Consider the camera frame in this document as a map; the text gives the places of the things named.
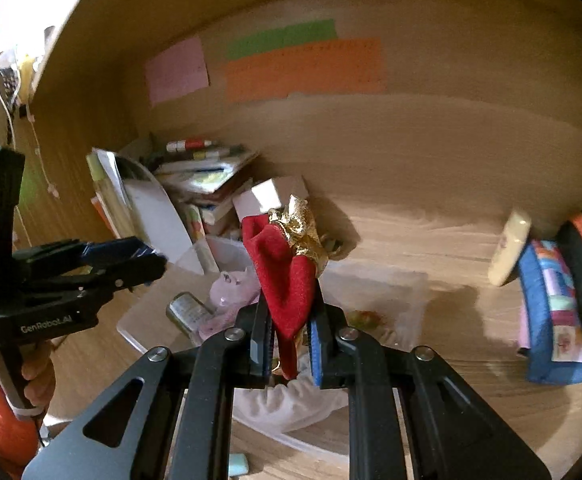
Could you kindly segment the person left hand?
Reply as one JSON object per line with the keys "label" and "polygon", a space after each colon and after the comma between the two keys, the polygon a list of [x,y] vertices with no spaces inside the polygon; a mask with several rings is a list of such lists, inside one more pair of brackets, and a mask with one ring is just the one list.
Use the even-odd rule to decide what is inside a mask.
{"label": "person left hand", "polygon": [[53,344],[43,341],[24,358],[21,374],[26,380],[24,396],[36,408],[48,408],[54,390],[56,390],[56,373],[51,359]]}

